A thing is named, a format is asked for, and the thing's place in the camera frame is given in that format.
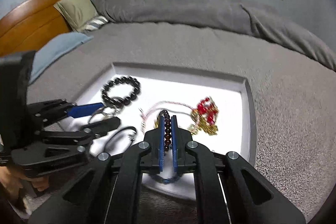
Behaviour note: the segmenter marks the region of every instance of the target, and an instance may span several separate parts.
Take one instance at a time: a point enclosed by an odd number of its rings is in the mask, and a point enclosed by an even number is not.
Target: blue gripper pad
[[[164,134],[165,134],[165,120],[163,116],[160,116],[159,120],[159,129],[160,129],[160,134],[161,134],[161,139],[160,139],[160,149],[159,149],[159,168],[160,172],[163,171],[163,157],[164,157]]]
[[[97,109],[103,107],[103,103],[74,106],[68,111],[68,117],[79,118],[92,115]]]
[[[173,167],[174,172],[177,172],[177,150],[176,150],[176,135],[175,135],[175,127],[177,127],[176,116],[172,116],[171,118],[171,143],[172,143],[172,152],[173,152]]]

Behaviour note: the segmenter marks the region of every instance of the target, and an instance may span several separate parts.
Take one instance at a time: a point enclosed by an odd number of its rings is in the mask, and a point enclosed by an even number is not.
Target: gray bedspread
[[[168,22],[246,34],[279,44],[336,71],[336,55],[318,37],[265,5],[240,0],[93,0],[111,22]]]

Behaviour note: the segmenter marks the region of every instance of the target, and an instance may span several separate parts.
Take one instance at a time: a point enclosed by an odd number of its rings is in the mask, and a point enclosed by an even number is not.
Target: black bead bracelet
[[[110,98],[108,96],[108,92],[113,86],[119,84],[132,85],[134,87],[133,92],[131,92],[130,95],[125,97],[124,99],[119,97]],[[103,90],[101,91],[101,98],[103,99],[105,105],[108,107],[122,108],[124,105],[129,105],[131,101],[134,101],[138,97],[138,94],[140,93],[140,87],[141,85],[139,81],[136,78],[132,78],[131,76],[115,78],[114,80],[108,81],[106,85],[103,86]]]

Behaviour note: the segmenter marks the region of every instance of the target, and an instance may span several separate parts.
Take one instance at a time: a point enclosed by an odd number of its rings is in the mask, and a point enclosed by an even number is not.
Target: green pillowcase
[[[98,15],[90,0],[60,0],[54,7],[77,32],[81,32],[85,23]]]

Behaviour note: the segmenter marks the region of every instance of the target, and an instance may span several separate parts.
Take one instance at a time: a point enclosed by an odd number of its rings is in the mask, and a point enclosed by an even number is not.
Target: red jewelry
[[[193,109],[191,112],[191,118],[196,121],[199,119],[198,127],[191,128],[193,134],[197,134],[198,130],[203,130],[209,135],[217,135],[218,127],[215,125],[217,116],[218,116],[218,108],[215,102],[211,97],[206,97],[204,100],[201,100],[197,105],[197,108]]]

